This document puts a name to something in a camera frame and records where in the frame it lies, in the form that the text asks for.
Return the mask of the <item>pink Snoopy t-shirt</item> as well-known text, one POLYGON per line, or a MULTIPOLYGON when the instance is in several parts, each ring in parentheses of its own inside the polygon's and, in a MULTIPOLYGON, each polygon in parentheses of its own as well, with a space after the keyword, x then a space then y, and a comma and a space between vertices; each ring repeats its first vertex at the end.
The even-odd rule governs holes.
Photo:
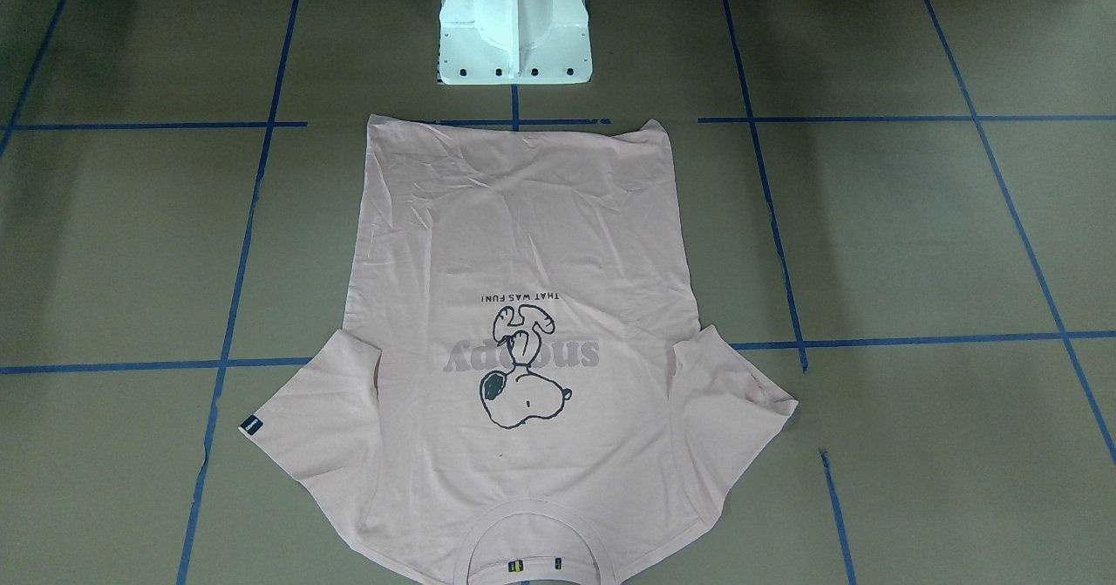
POLYGON ((618 584, 720 518, 796 399, 702 327, 672 145, 368 119, 339 330, 241 425, 423 584, 618 584))

